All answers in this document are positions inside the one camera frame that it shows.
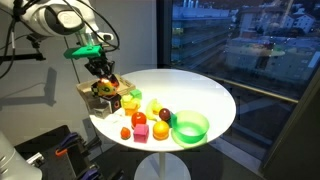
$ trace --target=table surface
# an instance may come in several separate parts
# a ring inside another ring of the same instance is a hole
[[[169,131],[166,140],[156,140],[153,137],[155,121],[147,120],[149,138],[147,143],[134,142],[131,128],[131,117],[124,115],[121,108],[105,119],[90,115],[94,126],[109,139],[124,146],[154,152],[181,151],[208,143],[224,133],[232,124],[236,105],[230,93],[219,83],[205,76],[182,70],[150,69],[126,75],[125,79],[136,85],[142,92],[140,112],[146,112],[150,100],[156,98],[163,107],[177,113],[182,110],[193,110],[204,115],[210,123],[204,139],[195,144],[176,143]],[[131,130],[131,138],[123,140],[120,137],[122,127]]]

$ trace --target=black cable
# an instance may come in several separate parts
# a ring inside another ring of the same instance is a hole
[[[29,9],[31,6],[33,6],[34,4],[38,3],[39,1],[40,1],[40,0],[30,0],[30,1],[27,2],[27,4],[25,4],[25,5],[23,6],[23,9],[24,9],[24,10],[27,10],[27,9]]]
[[[116,46],[115,45],[112,45],[112,44],[110,44],[110,43],[108,43],[108,42],[106,42],[93,28],[92,28],[92,26],[83,18],[83,16],[81,15],[81,14],[79,14],[79,12],[77,11],[77,10],[75,10],[66,0],[62,0],[63,2],[65,2],[67,5],[68,5],[68,7],[70,8],[70,9],[72,9],[76,14],[77,14],[77,16],[91,29],[91,31],[99,38],[99,39],[101,39],[103,42],[105,42],[106,44],[108,44],[109,46],[112,46],[114,49],[112,49],[112,50],[109,50],[109,51],[115,51],[116,50]]]
[[[10,37],[10,32],[11,32],[11,35],[12,35],[12,55],[11,55],[11,61],[10,61],[10,64],[7,68],[7,70],[0,76],[0,79],[2,79],[5,75],[8,74],[8,72],[10,71],[12,65],[13,65],[13,62],[14,62],[14,56],[15,56],[15,53],[16,53],[16,47],[15,47],[15,44],[14,44],[14,27],[16,25],[16,21],[14,18],[12,18],[11,20],[11,24],[9,26],[9,29],[8,29],[8,34],[7,34],[7,40],[6,40],[6,48],[5,48],[5,51],[4,51],[4,55],[1,59],[1,63],[0,65],[3,63],[3,59],[7,56],[7,52],[8,52],[8,42],[9,42],[9,37]]]
[[[69,49],[69,44],[68,44],[67,38],[66,38],[66,37],[63,37],[63,38],[64,38],[64,42],[66,43],[67,48]],[[80,78],[79,78],[79,75],[78,75],[78,71],[77,71],[77,69],[76,69],[76,66],[74,65],[74,59],[73,59],[73,58],[71,58],[71,62],[72,62],[73,70],[74,70],[74,72],[75,72],[75,74],[76,74],[78,83],[80,84]]]
[[[98,11],[96,11],[94,8],[92,8],[91,6],[89,6],[87,3],[83,2],[82,0],[77,0],[78,2],[82,3],[83,5],[87,6],[89,9],[91,9],[94,13],[96,13],[105,23],[108,24],[108,26],[110,27],[110,29],[112,30],[112,32],[115,34],[116,38],[117,38],[117,45],[114,47],[114,49],[109,50],[109,51],[115,51],[117,49],[119,49],[120,47],[120,38],[119,35],[117,33],[117,31],[113,28],[113,26],[111,25],[111,23],[105,18],[103,17]]]
[[[26,37],[26,36],[28,36],[28,35],[27,35],[27,34],[21,35],[21,36],[15,38],[14,40],[16,41],[16,40],[21,39],[21,38]]]
[[[2,9],[2,8],[0,8],[0,10],[3,11],[3,12],[5,12],[5,13],[7,13],[9,16],[12,16],[12,14],[10,14],[8,11],[6,11],[6,10],[4,10],[4,9]]]

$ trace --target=toy fruit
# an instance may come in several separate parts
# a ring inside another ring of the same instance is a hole
[[[153,113],[153,107],[156,103],[157,103],[157,99],[152,99],[147,105],[146,116],[147,116],[147,119],[149,120],[157,120]]]
[[[163,107],[159,102],[154,103],[153,106],[152,106],[153,114],[158,115],[162,108]]]
[[[121,129],[120,134],[121,134],[121,138],[124,139],[124,140],[129,139],[130,136],[131,136],[130,130],[129,130],[128,128],[126,128],[126,127],[123,127],[123,128]]]
[[[164,140],[169,136],[169,125],[165,121],[158,121],[153,126],[153,137],[156,140]]]
[[[136,127],[136,124],[146,124],[147,117],[143,112],[136,112],[131,116],[131,127]]]
[[[171,113],[169,111],[169,109],[167,108],[162,108],[159,112],[159,117],[163,120],[163,121],[168,121],[171,118]]]

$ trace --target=night cityscape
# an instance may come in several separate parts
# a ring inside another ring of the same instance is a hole
[[[175,0],[171,64],[299,99],[319,66],[319,19],[318,0]],[[224,86],[238,106],[224,138],[262,159],[295,104]]]

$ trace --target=table base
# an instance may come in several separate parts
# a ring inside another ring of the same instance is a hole
[[[187,166],[177,156],[170,153],[154,153],[139,164],[134,179],[191,180],[191,176]]]

